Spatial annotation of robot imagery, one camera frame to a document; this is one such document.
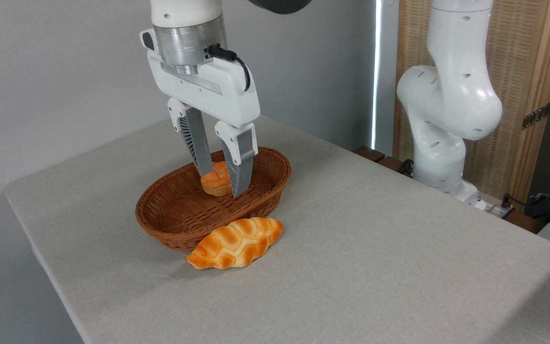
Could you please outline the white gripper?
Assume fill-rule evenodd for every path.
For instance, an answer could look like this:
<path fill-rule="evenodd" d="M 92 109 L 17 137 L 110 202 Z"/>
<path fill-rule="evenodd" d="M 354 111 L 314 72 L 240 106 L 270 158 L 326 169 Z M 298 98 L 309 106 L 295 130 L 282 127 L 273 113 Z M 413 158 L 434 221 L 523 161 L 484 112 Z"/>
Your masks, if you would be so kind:
<path fill-rule="evenodd" d="M 147 51 L 147 58 L 160 91 L 171 97 L 168 109 L 174 129 L 181 134 L 197 172 L 200 176 L 212 172 L 202 111 L 220 120 L 215 130 L 222 142 L 233 196 L 246 192 L 253 174 L 253 158 L 258 154 L 251 122 L 261 111 L 255 85 L 245 89 L 243 67 L 214 58 L 199 65 L 197 74 L 184 75 L 173 72 L 174 68 L 152 50 Z"/>

